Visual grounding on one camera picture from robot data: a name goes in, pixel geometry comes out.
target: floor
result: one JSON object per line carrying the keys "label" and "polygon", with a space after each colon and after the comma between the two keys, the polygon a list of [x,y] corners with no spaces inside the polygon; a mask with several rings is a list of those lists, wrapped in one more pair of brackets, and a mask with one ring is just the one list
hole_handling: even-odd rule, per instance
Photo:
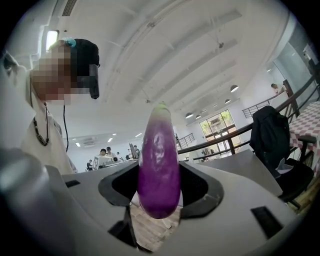
{"label": "floor", "polygon": [[312,202],[315,200],[315,197],[320,190],[320,178],[313,179],[310,182],[310,185],[308,186],[307,190],[301,193],[295,201],[297,201],[301,207],[298,210],[295,206],[293,206],[291,203],[288,203],[289,207],[298,215],[305,214],[308,212],[308,210],[311,207]]}
{"label": "floor", "polygon": [[[295,199],[301,208],[297,210],[290,203],[288,206],[298,215],[306,214],[319,190],[320,178],[313,179],[308,189]],[[165,219],[167,225],[171,226],[167,228],[162,220],[149,217],[140,206],[132,204],[130,212],[137,243],[152,252],[156,251],[178,227],[180,210],[181,207],[178,207],[170,217]]]}
{"label": "floor", "polygon": [[180,210],[181,207],[178,207],[164,219],[164,223],[161,219],[148,216],[140,206],[132,204],[130,213],[137,243],[152,252],[156,251],[178,227]]}

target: checkered tablecloth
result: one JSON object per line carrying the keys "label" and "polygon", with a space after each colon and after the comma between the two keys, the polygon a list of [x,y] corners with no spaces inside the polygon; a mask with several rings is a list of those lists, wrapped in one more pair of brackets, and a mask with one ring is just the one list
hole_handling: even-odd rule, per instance
{"label": "checkered tablecloth", "polygon": [[302,141],[298,138],[303,135],[316,137],[316,143],[308,143],[307,149],[320,156],[320,101],[311,103],[299,116],[289,125],[290,129],[290,146],[302,148]]}

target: table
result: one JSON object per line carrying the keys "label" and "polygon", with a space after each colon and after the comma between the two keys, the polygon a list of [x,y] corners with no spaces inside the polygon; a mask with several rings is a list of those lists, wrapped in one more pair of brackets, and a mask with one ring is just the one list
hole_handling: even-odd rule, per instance
{"label": "table", "polygon": [[209,166],[246,177],[258,183],[276,197],[283,193],[275,178],[250,149],[220,159],[201,162],[198,165]]}
{"label": "table", "polygon": [[[302,141],[298,141],[300,136],[310,135],[316,137],[315,144],[308,144],[307,149],[320,157],[320,101],[311,103],[298,117],[289,125],[290,146],[302,148]],[[317,159],[313,171],[319,170],[320,158]]]}

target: glass wall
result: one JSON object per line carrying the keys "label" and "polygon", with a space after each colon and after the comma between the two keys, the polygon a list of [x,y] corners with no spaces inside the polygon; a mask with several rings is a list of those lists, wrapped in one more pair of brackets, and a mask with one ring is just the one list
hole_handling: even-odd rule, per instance
{"label": "glass wall", "polygon": [[[311,62],[315,64],[318,63],[313,43],[303,27],[297,23],[289,41],[279,56],[273,60],[273,66],[268,66],[267,71],[278,87],[282,87],[283,80],[287,80],[292,92],[296,93],[312,76],[313,68]],[[311,86],[296,99],[298,106],[307,100],[315,88],[316,83],[313,82]],[[309,102],[316,100],[318,96],[318,93],[315,92],[309,99]]]}
{"label": "glass wall", "polygon": [[[228,109],[200,122],[199,124],[207,141],[212,141],[237,130],[235,122]],[[232,142],[234,146],[241,144],[240,137],[236,136],[232,138]],[[213,152],[216,153],[229,150],[230,145],[228,141],[225,140],[216,145],[212,145],[209,148],[213,154]]]}

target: black slot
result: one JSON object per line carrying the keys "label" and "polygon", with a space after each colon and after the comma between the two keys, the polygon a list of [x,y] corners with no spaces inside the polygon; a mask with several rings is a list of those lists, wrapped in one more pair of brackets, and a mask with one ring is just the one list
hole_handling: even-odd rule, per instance
{"label": "black slot", "polygon": [[267,207],[261,206],[253,208],[251,209],[251,212],[268,239],[273,237],[283,228]]}
{"label": "black slot", "polygon": [[77,181],[77,180],[70,180],[70,181],[67,181],[67,182],[65,183],[65,185],[66,185],[67,188],[71,188],[71,187],[76,186],[76,185],[78,185],[78,184],[80,184],[80,182]]}

